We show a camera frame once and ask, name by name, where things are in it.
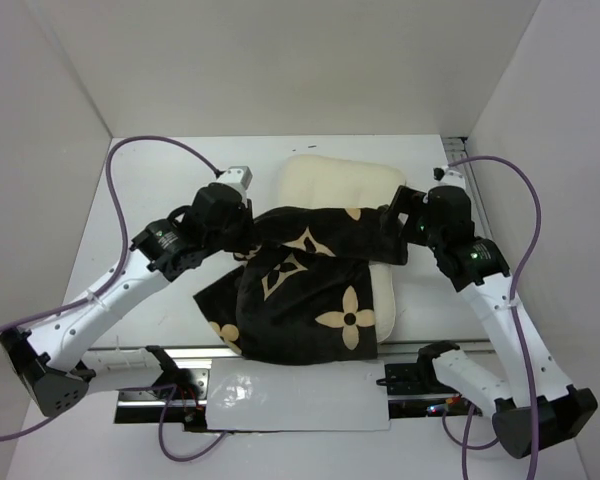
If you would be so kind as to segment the cream pillow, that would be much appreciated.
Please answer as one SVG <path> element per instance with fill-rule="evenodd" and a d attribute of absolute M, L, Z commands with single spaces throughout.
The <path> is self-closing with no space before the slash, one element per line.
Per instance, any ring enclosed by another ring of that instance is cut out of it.
<path fill-rule="evenodd" d="M 276 205 L 301 208 L 367 207 L 391 202 L 405 175 L 390 166 L 318 155 L 297 155 L 282 167 Z M 376 314 L 376 338 L 386 341 L 395 326 L 396 302 L 391 267 L 368 267 Z"/>

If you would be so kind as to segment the black floral pillowcase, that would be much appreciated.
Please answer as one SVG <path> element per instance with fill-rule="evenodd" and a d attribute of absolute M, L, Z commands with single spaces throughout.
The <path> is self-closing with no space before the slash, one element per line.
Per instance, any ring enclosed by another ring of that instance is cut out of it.
<path fill-rule="evenodd" d="M 261 242 L 239 267 L 194 294 L 223 342 L 340 337 L 377 345 L 368 267 L 404 265 L 407 247 L 382 232 L 384 207 L 280 207 L 255 221 Z"/>

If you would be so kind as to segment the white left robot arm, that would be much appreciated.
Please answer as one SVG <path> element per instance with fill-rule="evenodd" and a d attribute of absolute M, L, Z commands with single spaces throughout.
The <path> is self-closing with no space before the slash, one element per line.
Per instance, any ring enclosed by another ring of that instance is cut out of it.
<path fill-rule="evenodd" d="M 85 291 L 81 306 L 51 314 L 28 329 L 12 327 L 0 344 L 40 412 L 54 418 L 86 395 L 138 388 L 169 397 L 187 376 L 165 350 L 95 351 L 93 344 L 127 313 L 209 256 L 247 246 L 253 225 L 246 188 L 218 180 L 191 204 L 150 223 L 128 257 Z"/>

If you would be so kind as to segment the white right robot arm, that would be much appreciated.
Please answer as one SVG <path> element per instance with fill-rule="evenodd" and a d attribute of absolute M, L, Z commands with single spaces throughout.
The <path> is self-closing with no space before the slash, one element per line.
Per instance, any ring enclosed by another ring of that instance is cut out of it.
<path fill-rule="evenodd" d="M 598 408 L 557 365 L 511 288 L 497 245 L 475 233 L 471 200 L 461 187 L 397 189 L 381 225 L 403 244 L 427 247 L 440 272 L 471 307 L 504 368 L 499 377 L 451 341 L 421 348 L 415 381 L 428 392 L 453 390 L 491 420 L 496 438 L 521 459 L 576 437 Z"/>

